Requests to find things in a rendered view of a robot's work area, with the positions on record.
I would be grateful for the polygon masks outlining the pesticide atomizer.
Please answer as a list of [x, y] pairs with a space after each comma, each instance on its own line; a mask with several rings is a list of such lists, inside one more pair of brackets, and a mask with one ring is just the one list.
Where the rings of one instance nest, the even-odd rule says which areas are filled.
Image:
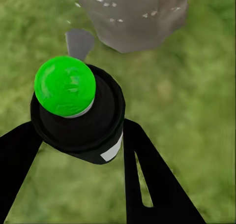
[[70, 57], [52, 58], [36, 74], [31, 121], [50, 146], [104, 165], [123, 141], [122, 89], [109, 73], [83, 62], [97, 44], [91, 32], [73, 28], [65, 37]]

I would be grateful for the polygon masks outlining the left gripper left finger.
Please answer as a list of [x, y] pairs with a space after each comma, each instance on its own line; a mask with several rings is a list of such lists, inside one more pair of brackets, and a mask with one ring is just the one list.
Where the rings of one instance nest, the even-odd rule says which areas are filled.
[[42, 142], [32, 121], [0, 137], [0, 224], [4, 223]]

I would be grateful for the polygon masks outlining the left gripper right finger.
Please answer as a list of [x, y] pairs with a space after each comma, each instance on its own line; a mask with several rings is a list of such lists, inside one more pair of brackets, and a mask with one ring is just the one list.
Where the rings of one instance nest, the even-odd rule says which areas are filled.
[[[143, 128], [124, 118], [124, 171], [127, 224], [206, 224]], [[135, 153], [154, 207], [145, 207]]]

